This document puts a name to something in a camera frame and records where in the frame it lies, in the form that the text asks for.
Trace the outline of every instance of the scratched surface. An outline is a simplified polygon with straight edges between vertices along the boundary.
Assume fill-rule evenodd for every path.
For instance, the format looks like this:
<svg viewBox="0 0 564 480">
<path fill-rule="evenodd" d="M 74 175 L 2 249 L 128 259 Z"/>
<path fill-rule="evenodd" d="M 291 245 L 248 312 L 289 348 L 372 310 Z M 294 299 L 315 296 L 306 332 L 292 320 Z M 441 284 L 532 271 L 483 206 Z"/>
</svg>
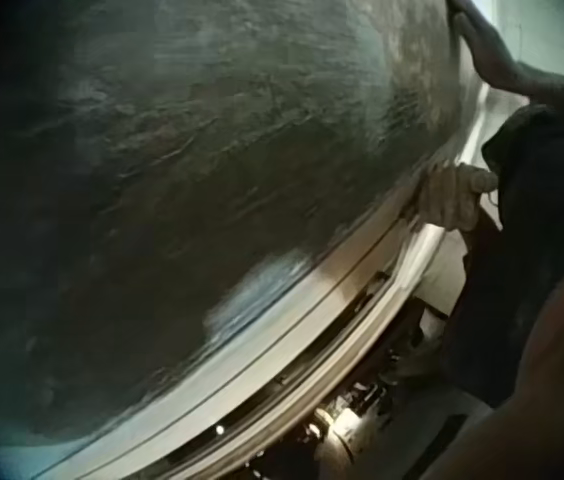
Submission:
<svg viewBox="0 0 564 480">
<path fill-rule="evenodd" d="M 172 388 L 463 113 L 444 0 L 30 1 L 0 38 L 0 444 Z"/>
</svg>

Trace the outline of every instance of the finger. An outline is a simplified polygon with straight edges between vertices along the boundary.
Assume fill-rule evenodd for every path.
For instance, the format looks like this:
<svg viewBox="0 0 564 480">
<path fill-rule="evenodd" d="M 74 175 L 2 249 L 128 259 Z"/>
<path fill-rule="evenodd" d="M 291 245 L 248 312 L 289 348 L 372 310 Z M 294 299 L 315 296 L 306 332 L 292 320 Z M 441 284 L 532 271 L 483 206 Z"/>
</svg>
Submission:
<svg viewBox="0 0 564 480">
<path fill-rule="evenodd" d="M 464 209 L 464 219 L 460 230 L 470 232 L 475 229 L 478 224 L 478 218 L 480 216 L 479 198 L 473 195 L 472 200 L 464 204 Z"/>
<path fill-rule="evenodd" d="M 487 170 L 481 170 L 471 175 L 471 191 L 474 193 L 491 193 L 498 188 L 498 176 Z"/>
<path fill-rule="evenodd" d="M 442 171 L 442 226 L 447 230 L 457 228 L 457 176 L 455 166 L 447 167 Z"/>
<path fill-rule="evenodd" d="M 479 48 L 481 38 L 480 33 L 475 28 L 475 25 L 465 13 L 458 13 L 455 17 L 453 17 L 453 25 L 462 38 L 466 40 L 466 43 L 469 44 L 469 50 L 471 50 L 471 55 L 473 55 L 473 52 Z"/>
<path fill-rule="evenodd" d="M 452 7 L 458 11 L 459 14 L 466 15 L 467 19 L 473 24 L 477 30 L 483 28 L 490 28 L 489 22 L 480 9 L 471 0 L 450 0 Z"/>
</svg>

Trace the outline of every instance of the hand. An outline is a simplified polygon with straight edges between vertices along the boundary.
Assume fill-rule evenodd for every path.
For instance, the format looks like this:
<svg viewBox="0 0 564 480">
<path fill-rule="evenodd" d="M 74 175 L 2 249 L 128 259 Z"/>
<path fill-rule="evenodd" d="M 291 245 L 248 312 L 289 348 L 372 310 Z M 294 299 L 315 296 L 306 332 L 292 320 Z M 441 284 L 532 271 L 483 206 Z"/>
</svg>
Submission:
<svg viewBox="0 0 564 480">
<path fill-rule="evenodd" d="M 470 165 L 435 167 L 418 198 L 420 218 L 446 230 L 470 231 L 478 223 L 480 195 L 497 189 L 498 177 Z"/>
<path fill-rule="evenodd" d="M 513 59 L 502 37 L 471 0 L 448 0 L 452 21 L 466 40 L 473 65 L 482 80 L 494 88 L 522 90 L 524 71 Z"/>
</svg>

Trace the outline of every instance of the dark garment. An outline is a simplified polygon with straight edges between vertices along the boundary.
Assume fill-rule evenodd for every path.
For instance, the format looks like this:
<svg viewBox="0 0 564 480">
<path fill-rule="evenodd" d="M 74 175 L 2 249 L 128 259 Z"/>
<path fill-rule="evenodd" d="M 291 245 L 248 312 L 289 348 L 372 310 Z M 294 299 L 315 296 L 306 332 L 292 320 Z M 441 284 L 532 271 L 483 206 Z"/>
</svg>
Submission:
<svg viewBox="0 0 564 480">
<path fill-rule="evenodd" d="M 513 392 L 535 319 L 564 275 L 564 117 L 524 107 L 482 153 L 500 177 L 503 229 L 478 235 L 447 329 L 445 369 L 496 407 Z"/>
</svg>

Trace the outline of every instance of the dark curved surface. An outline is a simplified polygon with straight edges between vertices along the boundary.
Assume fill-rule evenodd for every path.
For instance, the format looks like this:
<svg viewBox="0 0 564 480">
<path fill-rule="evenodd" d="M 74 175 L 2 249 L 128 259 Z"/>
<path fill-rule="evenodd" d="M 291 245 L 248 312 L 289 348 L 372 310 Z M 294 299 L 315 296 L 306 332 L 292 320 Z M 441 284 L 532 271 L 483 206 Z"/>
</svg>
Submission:
<svg viewBox="0 0 564 480">
<path fill-rule="evenodd" d="M 1 444 L 79 438 L 172 388 L 462 114 L 441 0 L 8 12 Z"/>
</svg>

